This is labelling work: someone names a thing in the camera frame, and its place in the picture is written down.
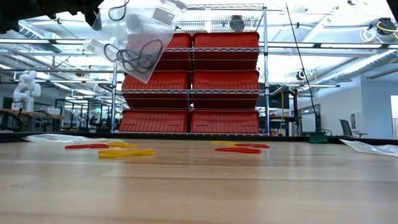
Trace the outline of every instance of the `black chair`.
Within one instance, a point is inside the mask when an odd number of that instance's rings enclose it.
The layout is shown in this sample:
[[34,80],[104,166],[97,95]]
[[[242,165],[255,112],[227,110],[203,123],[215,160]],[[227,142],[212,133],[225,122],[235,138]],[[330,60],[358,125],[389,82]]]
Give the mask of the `black chair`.
[[[353,132],[351,131],[351,127],[349,126],[349,122],[347,120],[340,120],[341,127],[343,128],[343,134],[345,136],[354,136]],[[355,134],[359,135],[359,138],[362,137],[362,135],[365,135],[367,133],[361,133],[361,132],[355,132]]]

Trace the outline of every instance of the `white robot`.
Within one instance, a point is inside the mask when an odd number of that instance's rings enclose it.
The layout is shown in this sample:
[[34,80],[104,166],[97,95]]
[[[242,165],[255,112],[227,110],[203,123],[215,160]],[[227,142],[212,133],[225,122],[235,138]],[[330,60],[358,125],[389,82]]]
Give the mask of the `white robot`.
[[19,110],[22,108],[24,111],[33,111],[34,97],[39,97],[42,89],[40,85],[35,82],[37,72],[25,71],[24,73],[25,74],[19,76],[18,86],[12,95],[12,109]]

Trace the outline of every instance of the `red plastic bin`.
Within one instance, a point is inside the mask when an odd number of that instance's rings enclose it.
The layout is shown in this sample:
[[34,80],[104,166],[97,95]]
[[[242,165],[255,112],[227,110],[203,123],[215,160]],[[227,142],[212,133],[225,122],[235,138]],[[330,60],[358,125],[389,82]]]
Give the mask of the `red plastic bin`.
[[123,132],[187,132],[185,110],[124,110],[119,131]]
[[[257,32],[197,33],[194,48],[259,48]],[[259,52],[194,52],[195,70],[255,70]]]
[[244,110],[194,110],[191,133],[258,134],[259,113]]
[[[189,89],[189,73],[184,71],[155,71],[148,84],[125,75],[122,90],[187,90]],[[130,108],[173,108],[188,109],[188,95],[157,94],[157,93],[124,93]]]
[[[194,90],[259,90],[259,72],[195,71]],[[195,94],[195,109],[254,109],[258,94]]]
[[[174,34],[167,48],[192,47],[191,34]],[[164,52],[155,70],[191,70],[191,52]]]

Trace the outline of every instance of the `plastic sheet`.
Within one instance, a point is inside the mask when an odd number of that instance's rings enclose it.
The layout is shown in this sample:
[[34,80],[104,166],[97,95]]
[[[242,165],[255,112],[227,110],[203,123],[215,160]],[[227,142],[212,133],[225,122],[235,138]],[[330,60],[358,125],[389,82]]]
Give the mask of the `plastic sheet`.
[[78,143],[78,142],[104,142],[109,139],[90,139],[83,136],[71,136],[66,134],[36,134],[23,137],[30,142],[60,142],[60,143]]
[[398,157],[398,146],[384,145],[384,146],[372,146],[359,141],[347,141],[340,139],[347,146],[352,147],[358,152],[381,154],[385,156],[395,156]]
[[147,83],[186,5],[176,0],[107,1],[83,47]]

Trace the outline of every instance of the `ceiling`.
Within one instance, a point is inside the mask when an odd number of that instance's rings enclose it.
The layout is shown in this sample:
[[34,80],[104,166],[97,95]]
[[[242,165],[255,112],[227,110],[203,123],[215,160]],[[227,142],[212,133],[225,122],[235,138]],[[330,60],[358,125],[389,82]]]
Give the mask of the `ceiling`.
[[[123,0],[106,1],[106,3],[120,5]],[[238,3],[237,0],[183,0],[185,4],[227,4]],[[248,1],[245,4],[259,3],[261,1]],[[393,17],[392,13],[385,0],[357,0],[353,1],[355,5],[349,5],[347,0],[336,1],[319,1],[319,0],[289,0],[287,1],[292,21],[296,25],[299,22],[300,27],[295,28],[295,34],[299,42],[331,42],[331,43],[363,43],[361,39],[361,32],[369,27],[371,22],[377,21],[380,17]],[[267,39],[274,42],[294,42],[292,29],[290,27],[289,17],[286,13],[284,1],[263,1],[268,7],[267,13]],[[183,21],[217,20],[223,16],[228,16],[239,13],[243,16],[250,17],[260,22],[258,33],[260,34],[260,41],[264,40],[263,23],[260,21],[261,12],[250,11],[188,11]],[[59,22],[52,21],[48,17],[37,17],[28,19],[23,22],[24,27],[39,34],[42,38],[49,39],[85,39],[91,32],[91,28],[84,21],[84,16],[78,13],[76,16],[70,15],[68,12],[57,14]],[[201,29],[210,29],[214,31],[214,27],[202,27]],[[0,37],[7,38],[24,38],[21,34],[9,31],[7,34]],[[395,43],[397,40],[393,35],[381,36],[377,35],[372,39],[367,40],[369,43]],[[81,45],[56,45],[63,53],[74,53],[76,56],[56,56],[55,64],[59,68],[74,68],[74,69],[94,69],[94,70],[112,70],[113,64],[101,57],[82,57]],[[19,45],[17,47],[20,51],[39,54],[42,51],[33,49],[28,45]],[[296,82],[295,75],[302,69],[297,51],[292,49],[282,49],[277,54],[271,54],[268,58],[269,81],[271,83],[293,83]],[[303,64],[307,71],[314,77],[321,77],[333,69],[344,65],[356,57],[367,57],[376,54],[376,50],[303,50]],[[36,59],[45,63],[53,63],[52,56],[34,56]],[[43,68],[39,63],[35,63],[21,56],[12,56],[13,63],[8,63],[8,67],[20,68],[21,63],[31,67]],[[260,70],[261,76],[259,82],[264,82],[264,57],[260,56],[257,66]],[[61,75],[52,74],[53,78],[62,78],[68,80],[79,80],[74,73],[67,73]],[[395,76],[388,75],[383,79]],[[85,75],[80,80],[112,80],[110,73],[92,73]],[[118,81],[123,81],[124,75],[118,75]],[[95,84],[81,84],[82,88],[93,90],[96,88]],[[94,91],[99,91],[101,94],[108,94],[100,88]]]

